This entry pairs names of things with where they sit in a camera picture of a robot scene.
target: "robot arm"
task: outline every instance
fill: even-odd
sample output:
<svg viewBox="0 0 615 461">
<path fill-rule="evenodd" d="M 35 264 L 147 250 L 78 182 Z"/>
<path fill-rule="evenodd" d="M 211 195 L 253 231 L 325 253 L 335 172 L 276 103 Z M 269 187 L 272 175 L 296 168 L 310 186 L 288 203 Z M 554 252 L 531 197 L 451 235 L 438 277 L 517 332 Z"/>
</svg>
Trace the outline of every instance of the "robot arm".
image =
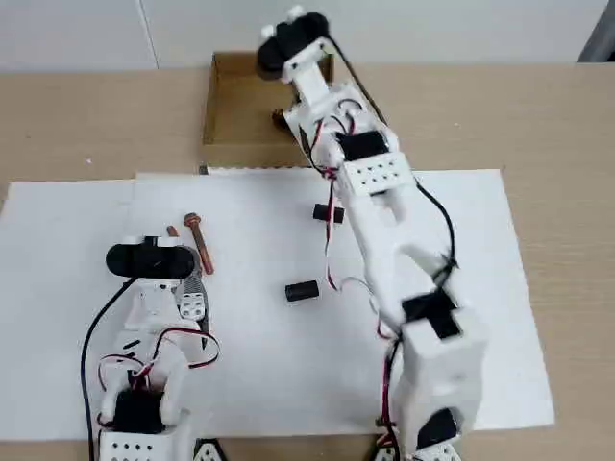
<svg viewBox="0 0 615 461">
<path fill-rule="evenodd" d="M 107 429 L 100 436 L 101 461 L 191 459 L 184 381 L 191 368 L 214 361 L 219 349 L 211 355 L 218 344 L 207 328 L 199 256 L 178 242 L 130 238 L 107 255 L 114 274 L 139 279 L 113 353 L 98 369 L 105 391 L 98 421 Z"/>
<path fill-rule="evenodd" d="M 360 247 L 372 303 L 401 341 L 404 368 L 392 413 L 402 453 L 450 442 L 474 424 L 486 335 L 461 299 L 454 250 L 447 259 L 416 238 L 410 204 L 417 194 L 437 201 L 415 180 L 378 108 L 380 117 L 369 110 L 365 91 L 352 83 L 327 85 L 318 62 L 332 47 L 340 50 L 324 16 L 296 7 L 261 35 L 258 71 L 299 93 L 300 102 L 284 118 L 311 165 L 332 182 Z M 381 219 L 383 208 L 392 212 L 393 225 Z M 399 255 L 432 277 L 431 292 L 400 296 L 394 286 Z"/>
</svg>

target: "black cable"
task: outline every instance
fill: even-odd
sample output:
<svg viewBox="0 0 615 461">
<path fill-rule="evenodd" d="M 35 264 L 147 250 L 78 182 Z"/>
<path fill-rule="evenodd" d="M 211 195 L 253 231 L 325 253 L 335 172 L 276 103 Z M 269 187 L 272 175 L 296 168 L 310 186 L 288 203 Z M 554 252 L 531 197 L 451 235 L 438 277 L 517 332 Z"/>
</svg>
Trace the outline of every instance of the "black cable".
<svg viewBox="0 0 615 461">
<path fill-rule="evenodd" d="M 92 416 L 90 414 L 89 407 L 89 396 L 87 395 L 87 383 L 86 383 L 86 355 L 87 355 L 87 346 L 89 345 L 89 340 L 92 336 L 92 333 L 96 329 L 96 326 L 100 322 L 100 319 L 103 318 L 105 313 L 109 310 L 109 308 L 119 299 L 120 296 L 124 294 L 126 290 L 130 288 L 130 286 L 138 280 L 138 277 L 133 277 L 130 280 L 124 282 L 122 287 L 115 293 L 110 300 L 107 301 L 105 306 L 96 314 L 94 320 L 92 321 L 89 329 L 87 330 L 86 339 L 84 340 L 84 345 L 81 349 L 81 367 L 80 367 L 80 378 L 81 378 L 81 390 L 84 396 L 84 407 L 86 408 L 86 424 L 87 424 L 87 449 L 89 453 L 89 461 L 95 461 L 96 456 L 94 455 L 94 436 L 92 434 Z"/>
<path fill-rule="evenodd" d="M 435 197 L 433 197 L 431 193 L 425 187 L 423 187 L 423 185 L 418 180 L 416 180 L 416 188 L 419 189 L 419 192 L 421 192 L 432 204 L 434 204 L 436 208 L 438 208 L 440 213 L 442 213 L 442 216 L 446 221 L 446 226 L 449 230 L 451 249 L 449 250 L 449 256 L 447 258 L 447 261 L 444 263 L 444 266 L 442 266 L 434 274 L 431 275 L 431 278 L 436 284 L 437 289 L 441 290 L 451 276 L 453 269 L 457 266 L 457 261 L 455 258 L 455 228 L 453 227 L 453 220 L 451 219 L 451 216 L 449 215 L 447 209 Z"/>
<path fill-rule="evenodd" d="M 401 339 L 396 339 L 389 349 L 389 354 L 384 361 L 384 368 L 386 370 L 387 377 L 387 399 L 384 405 L 386 405 L 386 414 L 382 415 L 382 419 L 384 422 L 384 427 L 386 427 L 386 432 L 391 439 L 391 445 L 393 446 L 394 453 L 394 461 L 402 460 L 402 450 L 400 449 L 400 443 L 397 440 L 397 434 L 395 433 L 395 429 L 393 428 L 393 423 L 391 422 L 391 410 L 390 410 L 390 393 L 391 393 L 391 375 L 393 373 L 393 362 L 395 361 L 395 356 L 397 355 L 397 351 L 399 350 L 400 344 L 402 343 Z"/>
<path fill-rule="evenodd" d="M 352 75 L 353 79 L 355 80 L 355 83 L 357 84 L 358 89 L 361 90 L 361 93 L 363 93 L 363 96 L 365 96 L 365 99 L 367 99 L 367 101 L 372 106 L 372 108 L 374 108 L 374 112 L 376 113 L 378 118 L 381 120 L 381 122 L 384 125 L 388 125 L 386 123 L 386 118 L 384 117 L 384 114 L 382 113 L 381 109 L 378 107 L 378 104 L 376 104 L 376 101 L 374 101 L 372 96 L 369 94 L 369 91 L 367 91 L 367 88 L 363 85 L 363 82 L 358 77 L 358 75 L 357 75 L 357 73 L 355 71 L 355 68 L 353 67 L 351 62 L 348 61 L 348 59 L 346 58 L 346 55 L 342 51 L 341 47 L 337 44 L 337 42 L 335 41 L 335 39 L 332 36 L 328 36 L 328 39 L 332 43 L 333 48 L 335 48 L 335 51 L 337 52 L 339 57 L 344 61 L 344 64 L 346 65 L 346 67 L 348 67 L 348 71 L 350 72 L 350 75 Z"/>
</svg>

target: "white paper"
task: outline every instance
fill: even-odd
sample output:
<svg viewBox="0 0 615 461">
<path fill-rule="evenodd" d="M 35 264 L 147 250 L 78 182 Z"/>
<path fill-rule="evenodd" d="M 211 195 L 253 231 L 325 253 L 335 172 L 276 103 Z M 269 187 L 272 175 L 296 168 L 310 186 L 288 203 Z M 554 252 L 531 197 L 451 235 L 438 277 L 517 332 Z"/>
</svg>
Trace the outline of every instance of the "white paper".
<svg viewBox="0 0 615 461">
<path fill-rule="evenodd" d="M 121 285 L 105 255 L 123 236 L 132 194 L 132 181 L 11 185 L 0 215 L 0 439 L 86 436 L 81 346 Z M 124 322 L 117 314 L 100 324 L 90 357 L 112 345 Z M 94 407 L 95 363 L 88 367 Z"/>
<path fill-rule="evenodd" d="M 196 433 L 372 432 L 385 344 L 376 339 L 363 289 L 348 285 L 340 296 L 323 282 L 324 226 L 311 212 L 315 202 L 326 202 L 327 184 L 313 172 L 283 171 L 142 179 L 135 182 L 126 227 L 130 182 L 12 187 L 0 218 L 0 269 L 8 274 L 0 280 L 0 357 L 11 371 L 0 380 L 0 407 L 11 415 L 0 418 L 0 439 L 86 436 L 81 342 L 95 312 L 120 285 L 106 269 L 105 253 L 125 233 L 163 234 L 169 224 L 191 243 L 182 226 L 190 211 L 204 218 L 216 271 L 206 278 L 211 328 L 222 346 L 221 358 L 191 371 L 186 384 L 184 403 Z M 458 260 L 490 329 L 477 428 L 552 423 L 549 383 L 499 172 L 420 176 L 455 221 Z M 426 239 L 445 245 L 437 211 L 427 202 L 415 207 Z M 28 228 L 32 214 L 44 218 L 42 227 Z M 49 242 L 42 253 L 24 249 L 41 240 Z M 335 231 L 332 268 L 337 278 L 361 276 L 348 223 Z M 288 304 L 284 286 L 307 279 L 319 280 L 321 297 Z M 109 351 L 129 300 L 118 302 L 93 340 L 94 408 L 100 391 L 93 363 Z M 20 329 L 26 326 L 32 338 Z"/>
<path fill-rule="evenodd" d="M 214 436 L 370 432 L 383 344 L 360 286 L 339 296 L 323 280 L 324 226 L 311 212 L 326 202 L 328 185 L 309 170 L 257 171 L 136 182 L 131 231 L 151 233 L 160 220 L 181 222 L 195 211 L 216 268 L 206 285 L 223 356 L 190 377 L 186 402 L 195 426 Z M 451 213 L 469 297 L 490 330 L 476 428 L 551 424 L 549 382 L 500 172 L 418 175 Z M 157 204 L 156 212 L 147 204 Z M 413 206 L 422 239 L 446 248 L 437 210 L 423 199 Z M 348 224 L 335 231 L 332 267 L 338 279 L 361 277 Z M 321 297 L 289 305 L 283 287 L 307 279 L 319 280 Z"/>
</svg>

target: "bolt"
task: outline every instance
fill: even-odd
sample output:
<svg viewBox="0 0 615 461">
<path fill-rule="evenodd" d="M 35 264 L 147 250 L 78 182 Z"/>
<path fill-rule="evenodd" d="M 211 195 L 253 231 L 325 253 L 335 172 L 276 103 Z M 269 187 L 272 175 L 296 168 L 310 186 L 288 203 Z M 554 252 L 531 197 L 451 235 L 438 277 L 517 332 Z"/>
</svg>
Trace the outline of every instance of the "bolt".
<svg viewBox="0 0 615 461">
<path fill-rule="evenodd" d="M 203 239 L 203 235 L 201 234 L 201 228 L 199 227 L 200 222 L 201 217 L 196 213 L 188 213 L 184 217 L 184 224 L 188 228 L 190 228 L 190 231 L 192 232 L 192 237 L 194 237 L 196 249 L 199 252 L 201 261 L 203 262 L 203 269 L 205 270 L 205 273 L 210 276 L 211 274 L 213 274 L 213 264 L 211 264 L 208 247 L 205 246 L 205 240 Z"/>
</svg>

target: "table surface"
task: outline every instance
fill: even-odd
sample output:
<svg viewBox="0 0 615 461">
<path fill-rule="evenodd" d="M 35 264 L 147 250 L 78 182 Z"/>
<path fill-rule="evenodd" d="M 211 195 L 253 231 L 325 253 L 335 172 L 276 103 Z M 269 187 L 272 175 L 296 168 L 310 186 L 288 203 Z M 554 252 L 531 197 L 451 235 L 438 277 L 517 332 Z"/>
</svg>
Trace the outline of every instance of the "table surface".
<svg viewBox="0 0 615 461">
<path fill-rule="evenodd" d="M 473 433 L 458 444 L 462 457 L 607 455 L 615 446 L 615 66 L 359 71 L 414 168 L 503 172 L 556 425 Z M 0 187 L 196 172 L 207 79 L 207 69 L 0 76 Z M 249 147 L 245 162 L 253 164 Z M 369 444 L 359 436 L 223 441 L 232 460 L 356 460 Z M 86 444 L 3 443 L 0 457 L 85 460 Z"/>
</svg>

